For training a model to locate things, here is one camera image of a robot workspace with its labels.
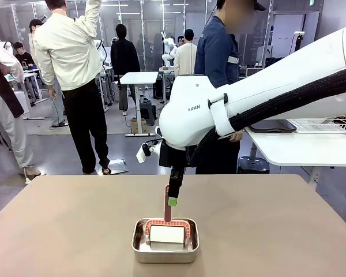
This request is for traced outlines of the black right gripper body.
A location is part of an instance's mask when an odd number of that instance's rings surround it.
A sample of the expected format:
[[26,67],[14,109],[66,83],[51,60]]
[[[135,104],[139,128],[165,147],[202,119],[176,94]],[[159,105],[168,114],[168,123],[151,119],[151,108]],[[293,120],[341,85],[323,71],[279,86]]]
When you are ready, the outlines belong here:
[[159,166],[187,167],[186,151],[175,149],[162,141],[160,144]]

